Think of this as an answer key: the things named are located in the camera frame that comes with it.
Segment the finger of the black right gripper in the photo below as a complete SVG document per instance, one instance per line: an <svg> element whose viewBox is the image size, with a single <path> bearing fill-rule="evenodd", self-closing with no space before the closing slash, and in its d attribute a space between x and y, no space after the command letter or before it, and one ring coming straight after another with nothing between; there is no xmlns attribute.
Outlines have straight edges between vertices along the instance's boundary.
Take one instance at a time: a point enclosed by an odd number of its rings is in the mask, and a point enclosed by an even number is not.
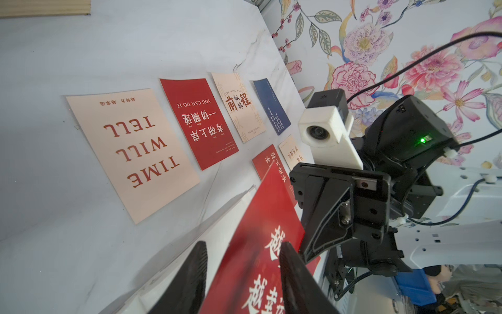
<svg viewBox="0 0 502 314"><path fill-rule="evenodd" d="M304 263L308 264L324 251L352 238L352 210L342 203L352 201L352 184L340 179L310 176L303 189L305 235L299 248ZM346 209L349 221L343 223Z"/></svg>

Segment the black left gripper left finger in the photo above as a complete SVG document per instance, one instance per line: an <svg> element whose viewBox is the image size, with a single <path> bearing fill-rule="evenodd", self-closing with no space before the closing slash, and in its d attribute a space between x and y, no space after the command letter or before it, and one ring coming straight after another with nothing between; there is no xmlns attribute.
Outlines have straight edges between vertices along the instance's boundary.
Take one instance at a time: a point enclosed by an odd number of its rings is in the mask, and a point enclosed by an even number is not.
<svg viewBox="0 0 502 314"><path fill-rule="evenodd" d="M149 313L199 313L205 299L206 280L207 245L199 241Z"/></svg>

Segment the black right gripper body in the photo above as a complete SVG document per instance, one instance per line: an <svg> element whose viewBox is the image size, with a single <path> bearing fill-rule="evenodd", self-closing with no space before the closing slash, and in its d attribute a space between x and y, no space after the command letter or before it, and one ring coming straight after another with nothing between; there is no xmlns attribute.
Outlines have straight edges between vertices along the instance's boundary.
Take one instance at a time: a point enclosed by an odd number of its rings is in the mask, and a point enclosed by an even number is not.
<svg viewBox="0 0 502 314"><path fill-rule="evenodd" d="M352 238L327 251L341 253L343 266L367 268L375 275L409 272L390 221L424 213L443 194L426 170L447 149L456 149L456 138L424 102L405 96L388 107L363 137L350 139L363 170L298 163L290 172L295 198L303 211L303 189L310 176L348 181L352 201L342 206L352 210Z"/></svg>

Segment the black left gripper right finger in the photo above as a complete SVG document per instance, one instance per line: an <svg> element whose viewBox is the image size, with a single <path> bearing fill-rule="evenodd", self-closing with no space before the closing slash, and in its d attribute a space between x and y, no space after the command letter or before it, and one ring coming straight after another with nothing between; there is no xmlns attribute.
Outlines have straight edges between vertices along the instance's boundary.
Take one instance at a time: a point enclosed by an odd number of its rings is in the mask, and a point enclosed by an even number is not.
<svg viewBox="0 0 502 314"><path fill-rule="evenodd" d="M339 314L290 242L282 243L279 262L285 313Z"/></svg>

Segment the white photo album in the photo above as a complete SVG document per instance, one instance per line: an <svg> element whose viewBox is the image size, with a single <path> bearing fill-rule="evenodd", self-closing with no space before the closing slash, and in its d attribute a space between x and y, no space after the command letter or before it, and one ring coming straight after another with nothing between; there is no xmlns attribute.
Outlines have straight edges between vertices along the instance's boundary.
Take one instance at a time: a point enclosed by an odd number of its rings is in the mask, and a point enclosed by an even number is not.
<svg viewBox="0 0 502 314"><path fill-rule="evenodd" d="M144 281L142 286L117 298L101 312L148 313L173 282L176 273L199 241L207 245L207 286L210 286L256 191L257 187L253 185L247 191L236 195L199 226L169 243L145 266L145 270L155 270L156 273Z"/></svg>

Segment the red card white characters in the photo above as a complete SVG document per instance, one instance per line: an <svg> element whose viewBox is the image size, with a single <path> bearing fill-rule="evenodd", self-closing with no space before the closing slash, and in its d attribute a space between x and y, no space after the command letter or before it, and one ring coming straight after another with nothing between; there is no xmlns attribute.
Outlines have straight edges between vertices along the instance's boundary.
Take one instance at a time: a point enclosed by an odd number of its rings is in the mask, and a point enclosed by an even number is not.
<svg viewBox="0 0 502 314"><path fill-rule="evenodd" d="M285 313L279 254L305 231L278 173L270 169L244 213L201 313Z"/></svg>

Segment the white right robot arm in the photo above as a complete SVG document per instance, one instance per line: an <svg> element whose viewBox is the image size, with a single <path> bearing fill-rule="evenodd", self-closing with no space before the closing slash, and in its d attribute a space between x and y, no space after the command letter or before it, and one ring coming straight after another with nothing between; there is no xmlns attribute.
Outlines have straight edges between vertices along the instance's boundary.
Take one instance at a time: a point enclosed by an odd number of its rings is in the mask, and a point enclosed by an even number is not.
<svg viewBox="0 0 502 314"><path fill-rule="evenodd" d="M331 250L391 273L501 262L499 170L441 164L460 142L414 96L393 102L362 137L350 137L353 124L341 89L315 93L299 119L313 157L290 172L305 262Z"/></svg>

